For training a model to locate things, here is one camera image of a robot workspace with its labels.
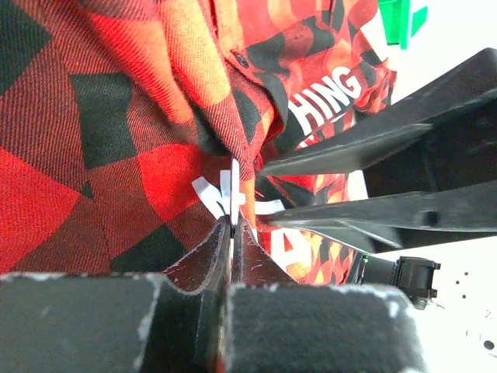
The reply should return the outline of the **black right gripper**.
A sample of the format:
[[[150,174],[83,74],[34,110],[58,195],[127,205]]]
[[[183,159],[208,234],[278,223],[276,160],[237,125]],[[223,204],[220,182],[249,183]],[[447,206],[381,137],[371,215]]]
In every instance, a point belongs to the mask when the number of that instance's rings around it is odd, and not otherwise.
[[[496,234],[494,48],[479,51],[372,119],[404,125],[360,125],[267,162],[259,173],[365,169],[373,198],[276,212],[268,215],[269,225],[314,232],[362,253]]]

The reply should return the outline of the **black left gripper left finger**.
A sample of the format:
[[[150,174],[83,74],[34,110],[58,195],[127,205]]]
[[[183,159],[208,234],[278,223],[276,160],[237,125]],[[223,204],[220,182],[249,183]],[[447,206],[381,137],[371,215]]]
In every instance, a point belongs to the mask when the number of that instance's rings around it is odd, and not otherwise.
[[[157,273],[1,278],[3,372],[212,372],[231,225]]]

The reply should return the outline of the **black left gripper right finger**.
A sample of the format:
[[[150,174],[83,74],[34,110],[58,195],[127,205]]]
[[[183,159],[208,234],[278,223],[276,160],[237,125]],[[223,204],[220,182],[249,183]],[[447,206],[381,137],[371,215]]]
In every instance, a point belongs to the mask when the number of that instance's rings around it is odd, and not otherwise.
[[[258,245],[247,221],[234,233],[225,299],[227,372],[427,372],[414,309],[382,285],[301,285]]]

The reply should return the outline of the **red black plaid shirt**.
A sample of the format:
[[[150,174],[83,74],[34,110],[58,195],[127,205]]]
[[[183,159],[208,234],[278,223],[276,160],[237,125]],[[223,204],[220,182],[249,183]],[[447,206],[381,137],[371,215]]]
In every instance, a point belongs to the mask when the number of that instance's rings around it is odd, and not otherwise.
[[[257,177],[391,98],[375,1],[3,1],[1,270],[162,271],[229,211],[304,284],[353,251],[264,214],[348,197],[345,174]]]

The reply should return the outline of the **round pink brooch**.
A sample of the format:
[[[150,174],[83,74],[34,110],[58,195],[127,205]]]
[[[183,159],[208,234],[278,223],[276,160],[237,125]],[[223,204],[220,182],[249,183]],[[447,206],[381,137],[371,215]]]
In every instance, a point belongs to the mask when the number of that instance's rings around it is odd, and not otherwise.
[[[231,230],[234,231],[238,225],[240,211],[240,165],[235,157],[231,158],[231,178],[230,178],[230,223]]]

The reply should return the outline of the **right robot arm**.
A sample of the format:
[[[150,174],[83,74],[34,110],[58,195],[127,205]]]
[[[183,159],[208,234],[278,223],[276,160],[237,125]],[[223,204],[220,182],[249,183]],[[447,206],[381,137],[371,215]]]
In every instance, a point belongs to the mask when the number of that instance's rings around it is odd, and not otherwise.
[[[341,286],[292,284],[240,232],[226,298],[227,372],[426,372],[412,312],[436,297],[440,265],[381,254],[496,234],[496,51],[486,48],[261,176],[363,171],[366,200],[265,217],[356,251]]]

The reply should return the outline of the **green plastic tray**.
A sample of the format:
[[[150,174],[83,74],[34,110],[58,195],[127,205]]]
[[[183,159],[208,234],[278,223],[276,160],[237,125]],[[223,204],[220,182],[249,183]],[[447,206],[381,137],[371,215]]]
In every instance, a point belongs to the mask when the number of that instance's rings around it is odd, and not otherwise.
[[[427,1],[380,0],[378,2],[388,45],[407,50],[411,39],[428,19]]]

